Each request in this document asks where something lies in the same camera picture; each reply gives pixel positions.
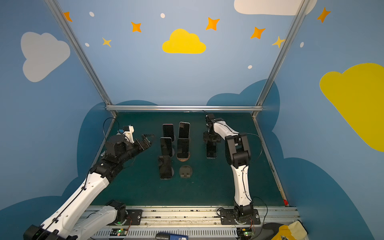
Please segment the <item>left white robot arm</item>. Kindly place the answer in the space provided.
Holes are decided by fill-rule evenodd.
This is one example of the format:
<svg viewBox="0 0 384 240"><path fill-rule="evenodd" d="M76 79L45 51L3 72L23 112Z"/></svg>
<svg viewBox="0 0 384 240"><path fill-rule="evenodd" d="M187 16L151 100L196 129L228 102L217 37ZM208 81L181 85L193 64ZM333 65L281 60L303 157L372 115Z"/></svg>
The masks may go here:
<svg viewBox="0 0 384 240"><path fill-rule="evenodd" d="M128 220L126 205L109 201L101 210L78 222L94 199L123 170L124 163L151 147L154 135L142 135L130 141L117 134L106 142L105 155L94 164L85 180L68 200L39 226L31 225L23 234L25 240L88 240L110 224L122 225Z"/></svg>

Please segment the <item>dark grey stand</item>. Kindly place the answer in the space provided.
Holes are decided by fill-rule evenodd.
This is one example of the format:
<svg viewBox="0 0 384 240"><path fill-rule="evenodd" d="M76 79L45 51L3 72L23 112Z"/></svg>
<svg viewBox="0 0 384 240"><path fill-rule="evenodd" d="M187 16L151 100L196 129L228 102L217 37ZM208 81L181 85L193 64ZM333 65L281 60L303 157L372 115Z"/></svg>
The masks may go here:
<svg viewBox="0 0 384 240"><path fill-rule="evenodd" d="M182 179L190 179L193 174L193 169L189 165L184 165L180 167L179 175Z"/></svg>

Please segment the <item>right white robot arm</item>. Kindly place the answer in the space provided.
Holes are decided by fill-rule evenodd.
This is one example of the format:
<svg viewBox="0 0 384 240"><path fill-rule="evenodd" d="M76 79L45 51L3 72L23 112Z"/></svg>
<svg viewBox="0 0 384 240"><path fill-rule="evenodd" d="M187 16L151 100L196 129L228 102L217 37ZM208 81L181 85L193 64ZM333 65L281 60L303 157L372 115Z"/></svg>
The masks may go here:
<svg viewBox="0 0 384 240"><path fill-rule="evenodd" d="M206 143L218 143L221 139L225 141L226 159L234 177L234 217L237 223L245 224L254 215L248 181L251 150L247 134L233 130L221 118L208 119L207 127L208 131L203 137Z"/></svg>

